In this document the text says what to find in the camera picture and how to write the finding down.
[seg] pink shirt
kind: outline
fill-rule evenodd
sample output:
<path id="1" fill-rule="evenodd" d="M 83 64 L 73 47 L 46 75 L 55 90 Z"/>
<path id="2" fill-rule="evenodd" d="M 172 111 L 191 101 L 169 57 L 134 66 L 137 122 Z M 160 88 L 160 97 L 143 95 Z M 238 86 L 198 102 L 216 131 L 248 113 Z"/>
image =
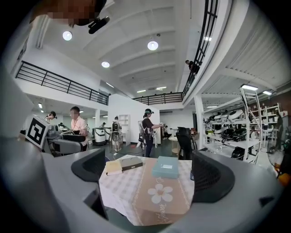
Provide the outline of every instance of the pink shirt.
<path id="1" fill-rule="evenodd" d="M 85 120 L 83 118 L 78 116 L 77 120 L 74 120 L 74 119 L 71 120 L 71 129 L 72 130 L 79 130 L 80 132 L 81 132 L 81 130 L 87 131 L 87 123 L 85 122 Z M 83 146 L 87 145 L 87 142 L 88 142 L 88 139 L 86 137 L 86 140 L 84 142 L 82 142 L 82 145 Z"/>

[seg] railing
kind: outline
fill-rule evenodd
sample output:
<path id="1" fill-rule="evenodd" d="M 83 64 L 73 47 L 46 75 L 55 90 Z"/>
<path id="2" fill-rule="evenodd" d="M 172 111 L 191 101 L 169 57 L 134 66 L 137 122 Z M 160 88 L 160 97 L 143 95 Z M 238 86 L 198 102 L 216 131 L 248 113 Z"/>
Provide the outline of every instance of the railing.
<path id="1" fill-rule="evenodd" d="M 190 71 L 189 77 L 187 79 L 186 85 L 183 90 L 184 97 L 189 91 L 190 86 L 192 85 L 193 81 L 195 80 L 195 77 L 201 67 L 202 60 L 205 57 L 206 50 L 210 43 L 209 38 L 211 38 L 212 36 L 213 26 L 217 19 L 217 15 L 216 15 L 217 5 L 218 5 L 218 0 L 205 0 L 205 10 L 204 10 L 201 36 L 200 36 L 200 40 L 198 44 L 198 49 L 195 55 L 194 64 L 192 66 L 192 69 Z"/>
<path id="2" fill-rule="evenodd" d="M 142 97 L 134 98 L 133 100 L 136 100 L 138 102 L 141 102 L 147 105 L 182 102 L 183 93 L 176 92 L 176 93 L 160 94 L 160 95 L 153 95 L 153 96 L 142 96 Z"/>
<path id="3" fill-rule="evenodd" d="M 22 61 L 16 78 L 108 105 L 108 96 L 26 61 Z"/>

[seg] ceiling light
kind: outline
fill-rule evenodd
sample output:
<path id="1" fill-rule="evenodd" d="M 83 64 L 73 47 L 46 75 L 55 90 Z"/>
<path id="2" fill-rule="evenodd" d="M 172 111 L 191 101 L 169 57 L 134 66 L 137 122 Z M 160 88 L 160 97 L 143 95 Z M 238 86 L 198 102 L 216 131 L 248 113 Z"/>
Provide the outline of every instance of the ceiling light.
<path id="1" fill-rule="evenodd" d="M 252 91 L 256 91 L 256 90 L 258 90 L 257 87 L 255 87 L 255 86 L 250 86 L 250 85 L 246 85 L 246 84 L 243 84 L 241 87 L 244 88 L 244 89 L 252 90 Z"/>
<path id="2" fill-rule="evenodd" d="M 211 40 L 212 40 L 212 38 L 211 38 L 211 37 L 207 37 L 207 36 L 206 36 L 206 37 L 204 37 L 204 40 L 205 40 L 205 41 L 211 41 Z"/>
<path id="3" fill-rule="evenodd" d="M 102 62 L 101 65 L 104 67 L 104 68 L 108 68 L 110 66 L 109 62 Z"/>
<path id="4" fill-rule="evenodd" d="M 155 41 L 151 41 L 147 44 L 149 50 L 156 50 L 159 47 L 159 44 Z"/>
<path id="5" fill-rule="evenodd" d="M 161 89 L 166 89 L 166 88 L 167 88 L 166 86 L 163 86 L 163 87 L 157 87 L 156 90 L 159 91 L 159 90 L 161 90 Z"/>
<path id="6" fill-rule="evenodd" d="M 63 33 L 63 38 L 64 40 L 69 41 L 70 39 L 72 39 L 72 33 L 70 31 L 65 31 Z"/>
<path id="7" fill-rule="evenodd" d="M 109 86 L 111 86 L 112 88 L 114 88 L 114 86 L 110 85 L 108 82 L 106 84 L 109 85 Z"/>
<path id="8" fill-rule="evenodd" d="M 268 96 L 270 96 L 270 95 L 272 94 L 272 93 L 269 92 L 269 91 L 263 91 L 263 93 L 266 94 L 266 95 L 268 95 Z"/>

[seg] tablecloth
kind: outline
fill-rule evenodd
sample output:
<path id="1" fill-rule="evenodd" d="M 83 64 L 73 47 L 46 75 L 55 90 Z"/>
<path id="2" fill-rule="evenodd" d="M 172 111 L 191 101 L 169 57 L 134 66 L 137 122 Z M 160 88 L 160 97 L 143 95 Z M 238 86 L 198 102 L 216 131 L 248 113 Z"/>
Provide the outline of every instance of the tablecloth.
<path id="1" fill-rule="evenodd" d="M 132 157 L 132 155 L 125 155 L 122 158 L 128 157 Z M 145 163 L 147 159 L 153 159 L 146 157 L 139 158 L 143 163 Z M 192 161 L 179 160 L 178 163 L 178 181 L 186 194 L 188 202 L 191 203 L 194 194 L 194 181 L 190 180 Z M 127 170 L 122 174 L 113 176 L 107 176 L 104 170 L 99 180 L 103 204 L 107 207 L 116 209 L 126 216 L 135 226 L 139 226 L 140 223 L 134 211 L 133 200 L 141 180 L 143 169 L 144 166 Z"/>

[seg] gray floor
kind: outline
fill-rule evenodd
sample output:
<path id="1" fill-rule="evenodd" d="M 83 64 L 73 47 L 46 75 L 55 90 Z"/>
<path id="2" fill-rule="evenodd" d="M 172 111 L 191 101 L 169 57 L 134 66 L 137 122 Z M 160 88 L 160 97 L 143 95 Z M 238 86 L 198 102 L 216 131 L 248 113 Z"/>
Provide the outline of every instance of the gray floor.
<path id="1" fill-rule="evenodd" d="M 89 145 L 89 149 L 93 148 L 103 148 L 105 149 L 105 155 L 110 160 L 116 160 L 124 155 L 130 154 L 135 156 L 142 156 L 142 150 L 141 148 L 132 148 L 131 146 L 136 145 L 128 145 L 123 146 L 122 150 L 119 151 L 118 154 L 114 155 L 115 151 L 111 151 L 110 144 L 106 144 L 104 146 L 93 146 Z M 170 157 L 176 157 L 177 155 L 172 153 L 172 142 L 168 139 L 162 140 L 162 143 L 158 145 L 157 148 L 155 148 L 155 145 L 153 146 L 151 150 L 151 158 L 158 158 L 159 156 L 170 156 Z M 128 232 L 138 232 L 138 233 L 155 233 L 163 230 L 168 226 L 168 224 L 161 224 L 161 225 L 154 225 L 154 226 L 134 226 L 125 216 L 122 216 L 118 211 L 111 208 L 106 208 L 106 212 L 109 218 L 109 221 L 118 226 L 119 228 L 126 230 Z"/>

